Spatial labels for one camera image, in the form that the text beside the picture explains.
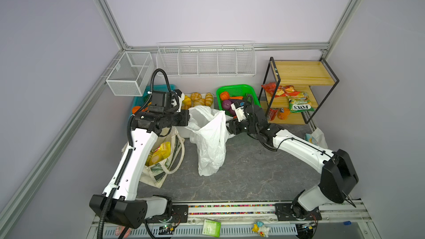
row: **wooden shelf board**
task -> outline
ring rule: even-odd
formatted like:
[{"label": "wooden shelf board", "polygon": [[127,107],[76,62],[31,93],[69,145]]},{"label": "wooden shelf board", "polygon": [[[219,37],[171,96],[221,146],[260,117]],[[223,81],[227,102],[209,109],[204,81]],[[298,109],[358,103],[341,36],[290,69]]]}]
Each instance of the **wooden shelf board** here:
[{"label": "wooden shelf board", "polygon": [[[320,61],[275,61],[280,85],[331,86],[335,82]],[[273,73],[276,71],[271,63]]]},{"label": "wooden shelf board", "polygon": [[[313,93],[311,92],[311,89],[308,85],[296,85],[294,86],[294,89],[299,92],[305,92],[309,95],[309,99],[311,101],[311,106],[316,109],[319,105],[316,101],[316,98],[314,97]],[[264,91],[266,93],[267,103],[270,102],[272,96]],[[273,100],[272,108],[289,108],[290,104],[287,97],[276,97]]]},{"label": "wooden shelf board", "polygon": [[[260,101],[261,107],[264,110],[264,113],[267,111],[267,102]],[[286,120],[281,120],[278,117],[275,117],[274,120],[268,121],[269,123],[274,124],[292,124],[292,125],[305,125],[303,116],[301,113],[290,113]]]}]

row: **blue plastic basket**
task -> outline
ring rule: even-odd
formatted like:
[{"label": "blue plastic basket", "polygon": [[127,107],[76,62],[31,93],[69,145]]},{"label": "blue plastic basket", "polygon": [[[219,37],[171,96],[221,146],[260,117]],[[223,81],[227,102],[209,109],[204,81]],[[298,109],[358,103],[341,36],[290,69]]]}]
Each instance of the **blue plastic basket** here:
[{"label": "blue plastic basket", "polygon": [[[172,90],[176,89],[176,86],[173,84],[170,84],[170,88]],[[133,101],[133,106],[131,107],[131,109],[133,109],[133,107],[135,106],[142,106],[145,103],[145,100],[148,97],[147,92],[149,92],[151,90],[150,86],[146,86],[145,92],[143,93],[143,96],[135,96],[134,97],[134,101]],[[159,91],[159,92],[168,92],[168,88],[167,85],[154,85],[153,86],[153,90],[155,91]]]}]

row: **perforated metal strip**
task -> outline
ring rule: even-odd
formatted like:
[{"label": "perforated metal strip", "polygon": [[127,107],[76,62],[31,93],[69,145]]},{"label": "perforated metal strip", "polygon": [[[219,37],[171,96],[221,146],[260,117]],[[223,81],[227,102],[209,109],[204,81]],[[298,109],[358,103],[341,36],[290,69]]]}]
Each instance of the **perforated metal strip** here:
[{"label": "perforated metal strip", "polygon": [[[154,225],[151,231],[155,237],[170,237],[169,235],[158,235],[158,228],[162,225]],[[270,227],[269,236],[271,235],[297,235],[297,229],[295,224],[266,224]],[[194,237],[202,236],[202,225],[185,225],[176,228],[173,237]],[[220,237],[240,237],[240,236],[258,236],[257,233],[252,231],[253,225],[222,225],[220,229]],[[116,238],[115,227],[108,227],[103,238]],[[146,228],[144,226],[139,227],[136,230],[131,231],[128,238],[149,238]]]}]

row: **wire rack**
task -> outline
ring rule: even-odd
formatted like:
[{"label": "wire rack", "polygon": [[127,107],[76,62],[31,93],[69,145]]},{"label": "wire rack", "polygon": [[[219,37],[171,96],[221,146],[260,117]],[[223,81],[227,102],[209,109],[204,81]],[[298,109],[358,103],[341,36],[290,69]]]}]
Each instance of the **wire rack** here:
[{"label": "wire rack", "polygon": [[155,64],[150,52],[125,51],[106,78],[117,96],[142,96]]},{"label": "wire rack", "polygon": [[158,44],[156,61],[168,76],[254,76],[257,70],[253,42],[178,47]]}]

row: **white wall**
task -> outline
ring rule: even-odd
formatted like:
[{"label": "white wall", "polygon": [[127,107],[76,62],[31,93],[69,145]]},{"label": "white wall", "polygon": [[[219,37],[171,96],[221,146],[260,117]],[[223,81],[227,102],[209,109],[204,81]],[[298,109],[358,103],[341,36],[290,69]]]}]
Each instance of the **white wall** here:
[{"label": "white wall", "polygon": [[[257,74],[253,77],[168,77],[170,84],[175,84],[183,93],[213,93],[221,87],[234,84],[249,84],[257,95],[260,93],[266,74],[267,65],[270,57],[278,60],[314,60],[317,61],[321,56],[320,50],[290,50],[290,51],[259,51],[257,56]],[[156,54],[152,54],[156,63]],[[267,82],[273,80],[272,72],[269,72]],[[164,79],[157,77],[155,85],[165,84]]]},{"label": "white wall", "polygon": [[107,0],[130,46],[327,42],[348,0]]},{"label": "white wall", "polygon": [[8,238],[86,238],[94,218],[88,203],[120,162],[132,101],[104,89]]},{"label": "white wall", "polygon": [[0,10],[2,210],[118,47],[93,0],[0,0]]},{"label": "white wall", "polygon": [[425,0],[364,0],[328,59],[341,82],[317,113],[348,151],[383,239],[423,238]]}]

